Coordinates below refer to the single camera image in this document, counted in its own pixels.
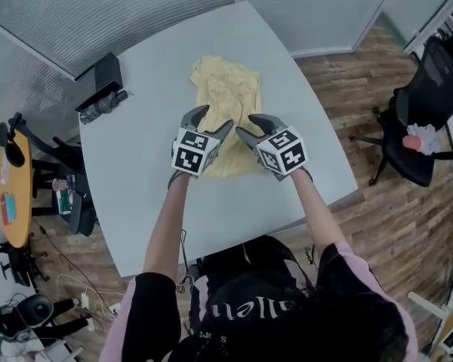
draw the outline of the power strip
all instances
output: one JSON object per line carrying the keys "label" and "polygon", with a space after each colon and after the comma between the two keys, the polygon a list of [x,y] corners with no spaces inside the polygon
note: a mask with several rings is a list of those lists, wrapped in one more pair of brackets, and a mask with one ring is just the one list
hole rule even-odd
{"label": "power strip", "polygon": [[86,310],[89,309],[89,296],[87,293],[82,293],[81,294],[81,306],[82,308],[85,308]]}

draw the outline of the wrist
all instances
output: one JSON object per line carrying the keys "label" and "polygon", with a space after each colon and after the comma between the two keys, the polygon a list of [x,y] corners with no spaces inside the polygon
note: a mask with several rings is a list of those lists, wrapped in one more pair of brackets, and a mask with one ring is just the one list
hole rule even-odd
{"label": "wrist", "polygon": [[171,186],[175,183],[183,183],[183,184],[188,185],[188,182],[190,181],[190,177],[191,177],[191,174],[189,174],[187,172],[183,172],[181,170],[176,170],[169,180],[168,189],[170,189]]}
{"label": "wrist", "polygon": [[299,167],[290,173],[290,177],[294,182],[301,181],[302,179],[308,178],[313,183],[313,178],[309,171],[305,167]]}

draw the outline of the pink sleeve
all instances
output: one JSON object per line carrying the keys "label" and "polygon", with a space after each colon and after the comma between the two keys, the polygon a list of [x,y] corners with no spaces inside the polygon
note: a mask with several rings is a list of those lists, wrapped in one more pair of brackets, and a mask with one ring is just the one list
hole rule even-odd
{"label": "pink sleeve", "polygon": [[122,346],[128,325],[129,312],[131,311],[131,303],[136,289],[136,278],[129,282],[128,289],[121,302],[121,311],[118,317],[112,323],[109,334],[107,334],[106,344],[100,353],[99,362],[121,362],[122,361]]}
{"label": "pink sleeve", "polygon": [[418,340],[416,332],[414,331],[413,320],[410,318],[409,314],[383,291],[374,275],[369,271],[368,263],[364,259],[356,256],[347,242],[340,241],[335,243],[335,247],[337,248],[337,252],[344,258],[353,274],[365,284],[367,288],[377,293],[388,302],[396,305],[405,325],[406,335],[408,336],[408,347],[405,360],[407,362],[415,362],[418,358]]}

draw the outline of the chair backrest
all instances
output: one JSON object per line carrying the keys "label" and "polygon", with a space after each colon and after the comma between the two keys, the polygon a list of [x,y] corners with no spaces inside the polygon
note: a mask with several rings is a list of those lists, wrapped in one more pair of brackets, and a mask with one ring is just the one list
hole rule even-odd
{"label": "chair backrest", "polygon": [[27,126],[25,120],[17,124],[16,129],[21,132],[27,139],[38,149],[45,154],[54,157],[68,168],[74,170],[76,173],[85,174],[84,159],[82,157],[82,149],[74,149],[71,147],[69,150],[64,149],[63,146],[53,148],[47,143],[38,138]]}
{"label": "chair backrest", "polygon": [[30,287],[29,260],[23,253],[22,248],[10,246],[7,250],[8,263],[14,282],[25,287]]}
{"label": "chair backrest", "polygon": [[428,39],[418,70],[403,90],[409,96],[409,124],[432,124],[437,130],[446,124],[453,115],[453,35]]}

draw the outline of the window blind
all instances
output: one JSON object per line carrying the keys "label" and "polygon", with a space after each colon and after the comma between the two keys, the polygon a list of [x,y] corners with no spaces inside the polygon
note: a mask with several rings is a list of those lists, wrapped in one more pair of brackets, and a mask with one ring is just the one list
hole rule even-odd
{"label": "window blind", "polygon": [[248,0],[293,54],[351,50],[383,0]]}
{"label": "window blind", "polygon": [[0,34],[0,122],[22,112],[45,142],[73,137],[79,133],[75,84]]}
{"label": "window blind", "polygon": [[233,0],[0,0],[0,26],[75,77],[107,52]]}

